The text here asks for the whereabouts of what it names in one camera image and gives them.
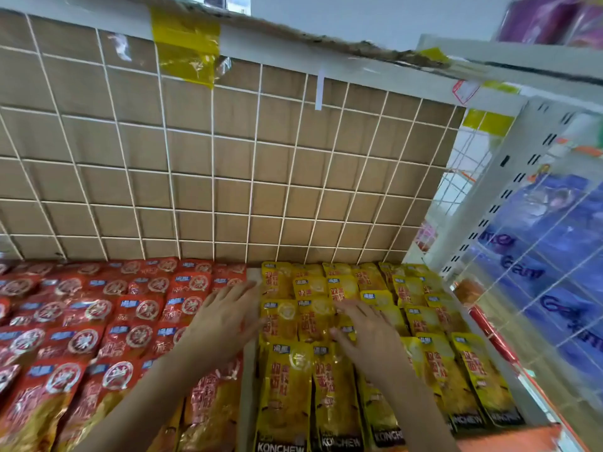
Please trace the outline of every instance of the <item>person's right hand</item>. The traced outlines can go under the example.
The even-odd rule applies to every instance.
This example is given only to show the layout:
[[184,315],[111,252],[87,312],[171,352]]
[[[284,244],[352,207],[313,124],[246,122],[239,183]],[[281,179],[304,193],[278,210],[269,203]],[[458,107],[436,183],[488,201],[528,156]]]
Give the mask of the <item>person's right hand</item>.
[[356,343],[338,328],[331,328],[331,336],[375,387],[391,393],[408,377],[416,377],[400,335],[380,312],[356,300],[343,300],[337,308],[354,323]]

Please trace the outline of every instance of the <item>person's left hand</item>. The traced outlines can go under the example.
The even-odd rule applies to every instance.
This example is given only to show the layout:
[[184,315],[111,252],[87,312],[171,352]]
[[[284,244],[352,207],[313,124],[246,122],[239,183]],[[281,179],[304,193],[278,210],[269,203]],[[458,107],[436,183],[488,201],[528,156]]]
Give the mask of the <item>person's left hand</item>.
[[[195,382],[228,364],[263,327],[258,318],[259,300],[259,286],[254,281],[210,294],[167,357]],[[241,330],[245,318],[249,323]]]

